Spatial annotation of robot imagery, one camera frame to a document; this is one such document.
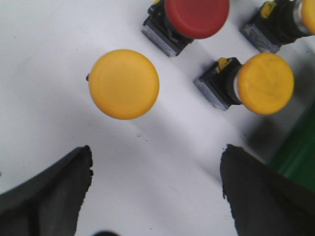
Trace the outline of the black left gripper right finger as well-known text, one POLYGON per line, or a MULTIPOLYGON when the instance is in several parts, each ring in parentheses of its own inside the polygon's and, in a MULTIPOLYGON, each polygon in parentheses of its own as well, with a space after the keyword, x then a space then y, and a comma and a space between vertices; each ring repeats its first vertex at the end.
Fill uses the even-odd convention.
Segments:
POLYGON ((223 197, 239 236, 313 236, 315 195, 228 144, 220 160, 223 197))

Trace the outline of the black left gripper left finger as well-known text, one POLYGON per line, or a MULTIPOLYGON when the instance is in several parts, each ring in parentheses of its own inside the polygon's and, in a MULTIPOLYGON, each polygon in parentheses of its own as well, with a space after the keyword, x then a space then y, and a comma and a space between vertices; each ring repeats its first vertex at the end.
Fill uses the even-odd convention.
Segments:
POLYGON ((89 146, 77 147, 48 169, 1 194, 2 236, 73 236, 91 185, 89 146))

